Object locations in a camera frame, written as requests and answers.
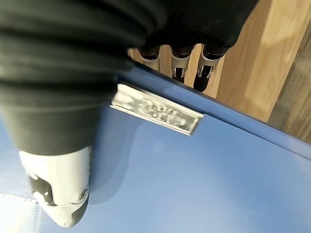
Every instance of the metal nameplate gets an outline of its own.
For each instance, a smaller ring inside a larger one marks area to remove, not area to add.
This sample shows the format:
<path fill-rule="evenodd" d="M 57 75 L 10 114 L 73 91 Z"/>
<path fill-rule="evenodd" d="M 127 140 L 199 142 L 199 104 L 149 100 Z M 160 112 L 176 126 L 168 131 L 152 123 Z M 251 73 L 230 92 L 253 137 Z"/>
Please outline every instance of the metal nameplate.
<path fill-rule="evenodd" d="M 187 135 L 203 118 L 192 109 L 124 84 L 118 84 L 111 107 Z"/>

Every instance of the light wood panel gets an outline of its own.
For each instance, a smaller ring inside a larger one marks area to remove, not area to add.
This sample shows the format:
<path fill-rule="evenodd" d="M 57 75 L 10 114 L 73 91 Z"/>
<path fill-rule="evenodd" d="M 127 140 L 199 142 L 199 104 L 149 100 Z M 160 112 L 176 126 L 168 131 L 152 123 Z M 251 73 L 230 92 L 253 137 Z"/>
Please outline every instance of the light wood panel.
<path fill-rule="evenodd" d="M 311 144 L 311 22 L 268 123 Z"/>
<path fill-rule="evenodd" d="M 226 54 L 217 99 L 267 121 L 310 20 L 311 0 L 259 0 Z"/>
<path fill-rule="evenodd" d="M 197 72 L 197 66 L 198 66 L 198 61 L 199 57 L 201 54 L 201 49 L 202 45 L 198 44 L 195 46 L 191 53 L 189 65 L 188 65 L 188 70 L 185 75 L 185 84 L 193 87 L 193 82 L 194 78 Z M 142 59 L 140 57 L 139 51 L 138 50 L 130 50 L 130 55 L 131 57 L 138 61 L 142 62 Z M 223 64 L 224 64 L 224 59 L 223 57 L 217 66 L 217 68 L 214 70 L 212 76 L 210 77 L 210 80 L 208 82 L 208 86 L 206 90 L 204 91 L 204 94 L 209 95 L 213 98 L 216 98 L 217 96 L 217 91 L 218 91 L 218 86 L 220 82 L 220 77 L 223 69 Z M 160 51 L 160 72 L 162 74 L 165 74 L 169 77 L 172 76 L 172 70 L 171 70 L 171 48 L 168 45 L 163 45 L 161 47 Z"/>

